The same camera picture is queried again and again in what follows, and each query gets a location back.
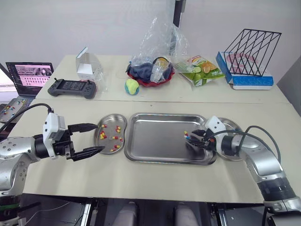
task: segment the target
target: black cable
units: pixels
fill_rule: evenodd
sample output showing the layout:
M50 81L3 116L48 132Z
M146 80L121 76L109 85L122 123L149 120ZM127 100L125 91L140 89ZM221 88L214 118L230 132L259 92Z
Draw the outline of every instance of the black cable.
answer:
M77 223L80 221L80 219L82 219L82 217L83 217L83 214L77 219L77 221L75 222L74 226L77 225Z
M268 208L265 207L265 208L264 208L264 212L263 212L263 216L262 216L261 226L265 226L265 221L266 221L266 219L267 219L267 212L268 212Z
M260 127L260 126L249 126L246 130L245 130L245 133L247 133L251 128L257 128L257 129L260 129L261 131L263 131L266 135L269 136L269 138L272 140L272 142L274 143L275 145L275 148L276 148L276 151L277 151L277 158L278 158L278 162L281 163L281 154L280 154L280 150L279 150L279 147L276 143L276 141L274 140L274 138L272 137L272 135L266 131L264 128ZM244 139L245 139L246 135L243 135L243 137L241 138L241 141L239 143L239 146L237 148L237 153L240 151L240 148L244 142Z
M19 117L21 114L23 114L24 112L28 111L29 109L32 109L34 107L37 107L37 106L45 106L48 108L48 113L52 112L53 113L53 110L51 109L51 107L47 104L44 104L44 103L40 103L40 104L35 104L35 105L31 105L21 111L19 111L17 114L15 114L12 118L10 118L0 129L0 133L6 128L6 126L8 126L12 120L14 120L15 118Z
M219 132L216 132L214 134L212 134L211 136L207 137L206 139L209 140L210 138L213 138L216 135L219 135L221 133L238 133L238 134L243 134L243 135L247 135L249 137L253 137L254 139L258 140L259 142L261 142L269 151L272 152L272 150L270 149L270 147L263 141L261 140L259 137L254 136L252 134L246 133L246 132L242 132L242 131L235 131L235 130L222 130Z

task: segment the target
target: white tabletop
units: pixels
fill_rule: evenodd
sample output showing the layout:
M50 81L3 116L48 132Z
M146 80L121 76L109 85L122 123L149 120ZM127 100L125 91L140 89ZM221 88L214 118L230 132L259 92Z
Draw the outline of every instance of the white tabletop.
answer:
M66 124L98 123L110 113L120 113L127 120L136 112L195 113L206 118L217 115L234 120L242 129L259 125L277 141L282 166L297 195L301 195L301 119L290 104L232 103L159 103L137 101L70 101L36 99L54 108L65 117ZM33 136L42 133L47 116L44 107L26 112L10 136ZM261 132L252 131L270 145ZM71 138L76 151L93 146L94 132L75 133ZM206 202L263 201L243 161L231 162L217 158L209 166L133 162L123 150L114 155L97 154L73 162L64 157L43 159L30 165L25 193L137 198Z
M97 92L94 100L192 102L192 103L289 103L277 85L271 90L234 90L224 78L216 79L202 87L192 87L180 74L159 87L140 86L140 92L131 96L125 92L128 75L126 69L130 56L98 56L107 78L106 92ZM84 97L61 95L53 97L48 88L54 78L79 80L75 67L75 55L67 55L56 68L36 98L38 99L85 99Z

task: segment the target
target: rectangular metal tray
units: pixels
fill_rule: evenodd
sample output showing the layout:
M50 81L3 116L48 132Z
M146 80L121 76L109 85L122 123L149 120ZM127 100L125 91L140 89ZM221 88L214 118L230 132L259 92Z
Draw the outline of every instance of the rectangular metal tray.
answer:
M136 113L129 121L125 155L132 161L209 165L215 152L192 147L184 131L204 129L206 119L196 114Z

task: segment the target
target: game controller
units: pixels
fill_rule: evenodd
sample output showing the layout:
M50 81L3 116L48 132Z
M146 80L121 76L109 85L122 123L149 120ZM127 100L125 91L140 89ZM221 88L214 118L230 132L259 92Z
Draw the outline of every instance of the game controller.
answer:
M48 89L48 93L54 97L60 94L79 95L86 99L95 97L96 85L92 81L70 81L56 79Z

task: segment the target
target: snack bag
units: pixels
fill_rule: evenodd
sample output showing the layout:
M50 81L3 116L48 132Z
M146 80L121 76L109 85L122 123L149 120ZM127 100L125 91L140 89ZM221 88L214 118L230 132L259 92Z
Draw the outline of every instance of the snack bag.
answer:
M199 55L178 62L174 67L193 86L202 86L213 79L225 76L214 64Z

